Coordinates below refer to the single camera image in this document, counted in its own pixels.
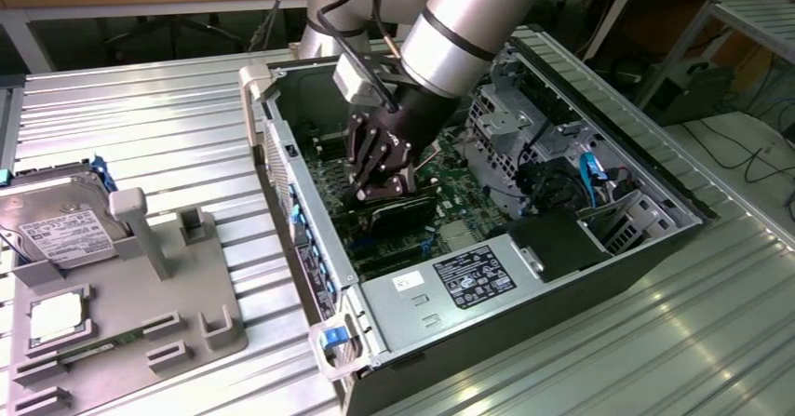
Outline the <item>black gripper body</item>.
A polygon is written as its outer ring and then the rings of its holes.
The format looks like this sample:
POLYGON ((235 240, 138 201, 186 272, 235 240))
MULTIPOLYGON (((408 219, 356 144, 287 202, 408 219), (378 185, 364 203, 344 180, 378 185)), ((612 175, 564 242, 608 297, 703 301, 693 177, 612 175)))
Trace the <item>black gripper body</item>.
POLYGON ((347 120, 347 154, 355 181, 384 181, 408 167, 436 140, 456 112, 460 99, 447 98, 418 85, 395 90, 398 110, 352 108, 347 120))

